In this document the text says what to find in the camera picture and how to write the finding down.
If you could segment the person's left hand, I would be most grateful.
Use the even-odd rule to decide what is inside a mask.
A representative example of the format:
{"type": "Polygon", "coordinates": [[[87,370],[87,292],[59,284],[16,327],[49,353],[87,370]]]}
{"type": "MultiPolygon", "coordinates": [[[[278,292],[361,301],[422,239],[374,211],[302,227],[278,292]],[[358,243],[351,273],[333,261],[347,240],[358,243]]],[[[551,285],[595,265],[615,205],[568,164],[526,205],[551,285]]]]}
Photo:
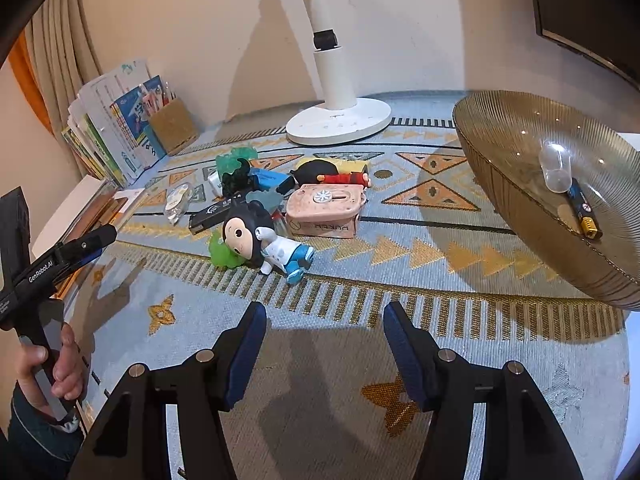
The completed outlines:
{"type": "MultiPolygon", "coordinates": [[[[75,334],[67,323],[62,324],[61,342],[61,351],[53,367],[54,383],[51,387],[51,394],[58,399],[75,401],[84,391],[84,369],[75,341],[75,334]]],[[[15,373],[17,385],[20,386],[27,402],[37,411],[52,418],[52,408],[40,390],[32,372],[36,366],[46,362],[47,357],[46,348],[20,344],[17,351],[15,373]]]]}

